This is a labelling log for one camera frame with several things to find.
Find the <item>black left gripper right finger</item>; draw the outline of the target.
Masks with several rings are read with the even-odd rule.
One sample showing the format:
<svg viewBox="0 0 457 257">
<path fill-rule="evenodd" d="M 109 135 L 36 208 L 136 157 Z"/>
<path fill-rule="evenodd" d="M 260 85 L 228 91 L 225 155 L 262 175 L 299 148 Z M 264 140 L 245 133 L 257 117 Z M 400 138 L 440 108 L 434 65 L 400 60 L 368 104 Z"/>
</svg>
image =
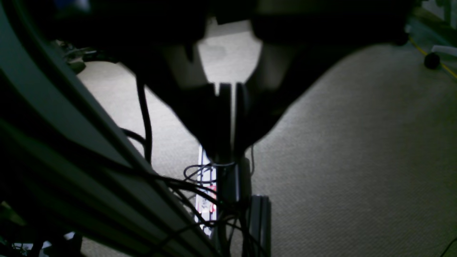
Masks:
<svg viewBox="0 0 457 257">
<path fill-rule="evenodd" d="M 263 43 L 258 64 L 238 87 L 234 154 L 264 137 L 287 108 L 341 59 L 395 42 L 413 0 L 257 0 L 250 23 Z"/>
</svg>

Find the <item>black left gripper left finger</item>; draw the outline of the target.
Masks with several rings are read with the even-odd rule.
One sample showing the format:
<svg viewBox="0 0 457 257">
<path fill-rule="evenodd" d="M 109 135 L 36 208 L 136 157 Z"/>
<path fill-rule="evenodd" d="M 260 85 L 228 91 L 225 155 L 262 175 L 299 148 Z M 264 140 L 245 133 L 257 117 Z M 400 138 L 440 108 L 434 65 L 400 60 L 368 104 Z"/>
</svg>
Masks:
<svg viewBox="0 0 457 257">
<path fill-rule="evenodd" d="M 229 104 L 216 103 L 197 47 L 210 11 L 210 0 L 55 0 L 54 34 L 119 60 L 172 108 L 211 160 L 231 161 Z"/>
</svg>

